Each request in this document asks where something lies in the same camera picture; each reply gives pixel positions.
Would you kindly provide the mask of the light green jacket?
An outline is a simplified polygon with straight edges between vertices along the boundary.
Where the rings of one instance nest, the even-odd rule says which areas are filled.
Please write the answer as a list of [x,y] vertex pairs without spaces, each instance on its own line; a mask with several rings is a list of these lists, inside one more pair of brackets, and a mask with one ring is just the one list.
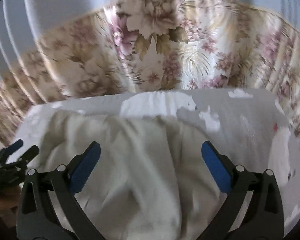
[[196,239],[225,199],[201,155],[207,135],[177,119],[57,111],[38,129],[40,171],[100,144],[76,199],[106,239]]

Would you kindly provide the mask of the grey polar bear bedsheet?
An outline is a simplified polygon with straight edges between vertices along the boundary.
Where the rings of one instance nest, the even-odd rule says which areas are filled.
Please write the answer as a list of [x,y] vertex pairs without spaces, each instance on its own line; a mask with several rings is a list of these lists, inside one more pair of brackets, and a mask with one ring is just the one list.
[[[300,218],[299,141],[278,101],[266,90],[125,93],[46,103],[29,109],[15,138],[22,139],[25,147],[39,147],[39,123],[57,111],[135,119],[165,117],[194,126],[234,164],[253,172],[274,172],[282,198],[285,233]],[[37,168],[39,155],[30,167]]]

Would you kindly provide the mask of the blue floral curtain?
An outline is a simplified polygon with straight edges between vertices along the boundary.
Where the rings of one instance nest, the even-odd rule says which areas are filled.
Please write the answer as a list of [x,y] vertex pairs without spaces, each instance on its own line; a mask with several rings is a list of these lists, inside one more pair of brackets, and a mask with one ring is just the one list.
[[0,142],[30,107],[168,89],[272,92],[300,140],[300,0],[0,0]]

